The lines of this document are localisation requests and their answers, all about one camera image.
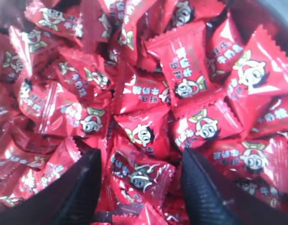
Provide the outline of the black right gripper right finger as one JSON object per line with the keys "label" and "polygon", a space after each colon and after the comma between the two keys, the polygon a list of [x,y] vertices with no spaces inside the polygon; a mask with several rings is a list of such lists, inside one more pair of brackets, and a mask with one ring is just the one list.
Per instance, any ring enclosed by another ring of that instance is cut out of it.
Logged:
{"label": "black right gripper right finger", "polygon": [[228,180],[202,154],[182,154],[182,191],[192,225],[288,225],[288,214]]}

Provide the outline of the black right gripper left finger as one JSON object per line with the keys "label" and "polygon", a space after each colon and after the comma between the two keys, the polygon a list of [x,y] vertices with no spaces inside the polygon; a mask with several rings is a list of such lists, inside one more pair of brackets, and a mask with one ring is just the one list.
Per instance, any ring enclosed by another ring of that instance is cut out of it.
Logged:
{"label": "black right gripper left finger", "polygon": [[89,225],[101,181],[101,153],[92,149],[45,189],[0,212],[0,225]]}

